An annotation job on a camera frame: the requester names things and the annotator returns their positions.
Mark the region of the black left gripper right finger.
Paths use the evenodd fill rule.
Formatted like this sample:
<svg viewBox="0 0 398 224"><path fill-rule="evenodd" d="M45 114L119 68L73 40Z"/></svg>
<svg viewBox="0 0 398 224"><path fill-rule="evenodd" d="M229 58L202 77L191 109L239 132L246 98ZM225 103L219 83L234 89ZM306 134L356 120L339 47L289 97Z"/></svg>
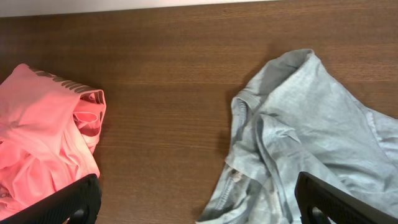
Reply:
<svg viewBox="0 0 398 224"><path fill-rule="evenodd" d="M397 224L396 218L308 172L299 173L295 198L303 224Z"/></svg>

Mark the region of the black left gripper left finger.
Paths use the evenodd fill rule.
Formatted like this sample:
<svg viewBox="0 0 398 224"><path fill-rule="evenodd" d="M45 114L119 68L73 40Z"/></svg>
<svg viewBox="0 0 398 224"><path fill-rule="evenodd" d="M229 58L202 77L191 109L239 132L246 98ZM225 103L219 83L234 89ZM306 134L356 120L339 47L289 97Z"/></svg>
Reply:
<svg viewBox="0 0 398 224"><path fill-rule="evenodd" d="M97 175L89 174L2 220L1 224L95 224L101 196Z"/></svg>

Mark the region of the light blue polo shirt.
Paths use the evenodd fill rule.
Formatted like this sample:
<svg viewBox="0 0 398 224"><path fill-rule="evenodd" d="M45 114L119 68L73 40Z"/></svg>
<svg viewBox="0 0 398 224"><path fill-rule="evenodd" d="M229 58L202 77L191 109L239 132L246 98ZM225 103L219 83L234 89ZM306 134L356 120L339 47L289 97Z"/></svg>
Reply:
<svg viewBox="0 0 398 224"><path fill-rule="evenodd" d="M314 51L268 61L231 110L229 154L199 223L299 223L300 172L397 215L397 120L364 106Z"/></svg>

